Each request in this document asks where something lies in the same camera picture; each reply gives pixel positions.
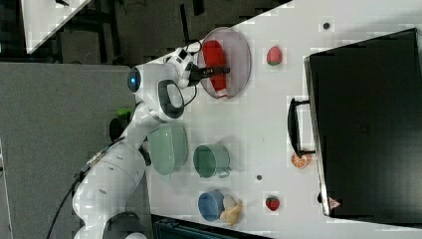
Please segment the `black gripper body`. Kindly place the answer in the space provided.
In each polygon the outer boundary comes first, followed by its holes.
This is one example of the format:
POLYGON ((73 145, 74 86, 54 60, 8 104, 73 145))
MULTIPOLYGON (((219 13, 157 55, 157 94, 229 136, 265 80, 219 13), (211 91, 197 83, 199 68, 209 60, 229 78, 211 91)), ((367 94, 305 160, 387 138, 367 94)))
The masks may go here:
POLYGON ((195 87, 201 81, 200 70, 197 65, 189 63, 182 71, 180 87, 182 89, 195 87))

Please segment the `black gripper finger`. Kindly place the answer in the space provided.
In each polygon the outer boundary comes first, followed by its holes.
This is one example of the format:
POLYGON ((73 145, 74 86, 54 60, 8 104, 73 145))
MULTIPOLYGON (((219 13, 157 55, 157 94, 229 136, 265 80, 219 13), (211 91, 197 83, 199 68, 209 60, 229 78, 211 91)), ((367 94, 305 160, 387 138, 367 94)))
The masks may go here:
POLYGON ((201 68, 199 73, 201 78, 211 78, 214 76, 229 74, 230 69, 226 67, 201 68))

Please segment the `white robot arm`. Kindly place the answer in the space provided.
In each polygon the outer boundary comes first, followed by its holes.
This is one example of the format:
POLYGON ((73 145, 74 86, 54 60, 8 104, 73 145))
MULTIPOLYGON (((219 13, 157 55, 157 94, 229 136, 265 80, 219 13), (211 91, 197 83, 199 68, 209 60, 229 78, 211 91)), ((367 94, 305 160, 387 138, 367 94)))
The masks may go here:
POLYGON ((145 160, 139 148, 160 124, 182 117, 186 106, 183 89, 229 72, 225 63, 198 67, 194 54, 183 48, 163 63, 130 69, 127 86, 139 102, 116 142, 99 151, 80 171, 72 202, 83 226, 74 239, 147 239, 138 216, 125 210, 144 175, 145 160))

